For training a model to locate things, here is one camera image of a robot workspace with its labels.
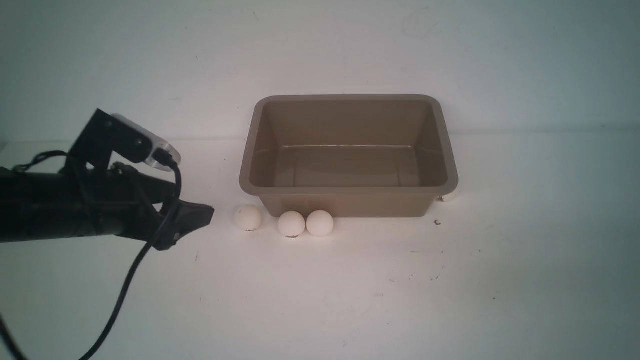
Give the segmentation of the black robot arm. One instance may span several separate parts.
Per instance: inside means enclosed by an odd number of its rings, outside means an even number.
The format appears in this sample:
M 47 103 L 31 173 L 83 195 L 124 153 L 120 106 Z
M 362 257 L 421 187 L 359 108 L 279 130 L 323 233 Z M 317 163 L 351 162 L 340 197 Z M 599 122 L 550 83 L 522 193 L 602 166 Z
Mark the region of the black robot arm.
M 210 225 L 214 208 L 177 201 L 169 215 L 176 185 L 117 162 L 100 175 L 82 180 L 62 173 L 18 173 L 1 169 L 2 243 L 117 236 L 149 243 L 160 225 L 166 228 L 153 247 L 172 248 L 180 239 Z

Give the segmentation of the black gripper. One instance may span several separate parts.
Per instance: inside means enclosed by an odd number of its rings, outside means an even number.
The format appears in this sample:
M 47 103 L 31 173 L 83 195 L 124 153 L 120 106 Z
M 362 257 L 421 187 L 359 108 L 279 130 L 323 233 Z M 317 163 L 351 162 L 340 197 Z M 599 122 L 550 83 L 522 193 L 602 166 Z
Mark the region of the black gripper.
M 133 167 L 114 167 L 94 185 L 94 230 L 100 235 L 153 240 L 166 251 L 183 237 L 210 225 L 215 208 L 179 200 L 181 173 L 174 182 L 144 175 Z

